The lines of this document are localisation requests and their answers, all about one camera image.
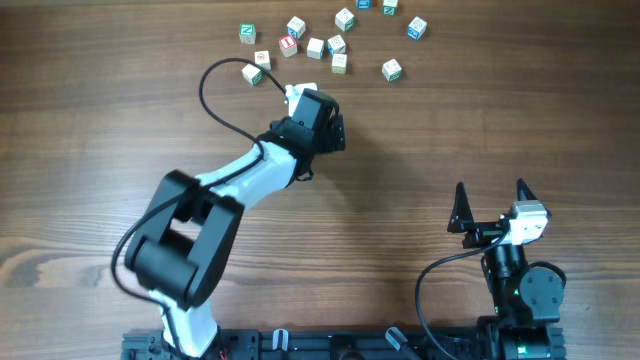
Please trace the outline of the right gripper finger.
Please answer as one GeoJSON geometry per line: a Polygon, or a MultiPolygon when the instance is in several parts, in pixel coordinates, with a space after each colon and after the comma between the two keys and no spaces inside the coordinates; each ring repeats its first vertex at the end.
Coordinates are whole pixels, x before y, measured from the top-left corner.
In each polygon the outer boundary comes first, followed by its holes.
{"type": "Polygon", "coordinates": [[[519,178],[516,182],[516,196],[518,201],[534,201],[538,200],[538,198],[534,195],[534,193],[530,190],[527,183],[523,178],[519,178]]]}
{"type": "Polygon", "coordinates": [[[473,227],[474,218],[464,183],[459,182],[456,185],[454,205],[447,225],[447,231],[449,233],[463,233],[471,231],[473,227]]]}

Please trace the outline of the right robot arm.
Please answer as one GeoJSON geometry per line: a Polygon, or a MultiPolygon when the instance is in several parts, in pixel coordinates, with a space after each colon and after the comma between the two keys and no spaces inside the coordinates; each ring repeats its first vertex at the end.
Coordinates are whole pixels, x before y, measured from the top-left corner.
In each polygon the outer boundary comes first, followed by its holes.
{"type": "Polygon", "coordinates": [[[447,231],[462,233],[465,249],[482,252],[481,268],[495,314],[477,321],[478,355],[482,359],[564,359],[567,350],[560,320],[567,277],[544,261],[529,262],[525,246],[543,237],[549,210],[524,180],[517,199],[493,222],[477,222],[463,183],[456,185],[447,231]]]}

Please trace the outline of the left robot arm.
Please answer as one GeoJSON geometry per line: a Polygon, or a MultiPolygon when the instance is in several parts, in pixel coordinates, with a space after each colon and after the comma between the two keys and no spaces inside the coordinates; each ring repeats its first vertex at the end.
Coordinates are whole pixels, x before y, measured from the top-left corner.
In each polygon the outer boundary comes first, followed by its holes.
{"type": "Polygon", "coordinates": [[[163,349],[173,358],[203,357],[217,337],[209,297],[219,283],[243,214],[296,181],[309,181],[313,159],[346,147],[338,103],[305,89],[292,115],[254,138],[225,167],[192,177],[163,177],[141,219],[119,246],[124,263],[161,308],[163,349]]]}

